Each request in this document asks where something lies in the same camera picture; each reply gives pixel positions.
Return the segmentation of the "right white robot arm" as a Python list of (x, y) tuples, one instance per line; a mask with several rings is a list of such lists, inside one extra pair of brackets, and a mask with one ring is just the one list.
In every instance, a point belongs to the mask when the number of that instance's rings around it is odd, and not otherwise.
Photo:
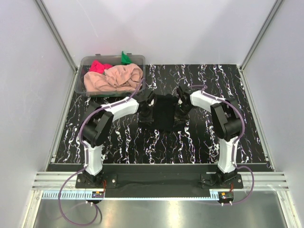
[(224, 99), (205, 92), (205, 85), (201, 90), (193, 90), (195, 86), (180, 85), (176, 89), (179, 96), (175, 105), (174, 125), (185, 122), (188, 113), (194, 107), (208, 111), (212, 117), (213, 131), (219, 138), (220, 152), (217, 171), (207, 180), (201, 180), (206, 187), (218, 185), (227, 188), (237, 176), (237, 147), (240, 138), (245, 133), (244, 119), (236, 107), (234, 99)]

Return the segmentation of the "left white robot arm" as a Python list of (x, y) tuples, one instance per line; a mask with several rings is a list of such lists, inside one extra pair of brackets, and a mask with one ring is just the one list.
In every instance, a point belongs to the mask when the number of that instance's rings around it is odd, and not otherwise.
[(79, 130), (79, 141), (84, 146), (85, 163), (80, 183), (92, 188), (105, 184), (103, 178), (102, 145), (108, 138), (112, 123), (122, 117), (138, 114), (143, 123), (153, 122), (152, 111), (156, 103), (156, 94), (151, 90), (131, 94), (122, 100), (110, 104), (91, 103), (85, 113)]

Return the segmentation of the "black t shirt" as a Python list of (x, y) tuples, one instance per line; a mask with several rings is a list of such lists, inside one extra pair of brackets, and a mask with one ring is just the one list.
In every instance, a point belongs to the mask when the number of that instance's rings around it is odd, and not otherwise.
[(178, 98), (170, 94), (156, 95), (156, 103), (153, 106), (151, 128), (165, 132), (173, 132), (175, 106)]

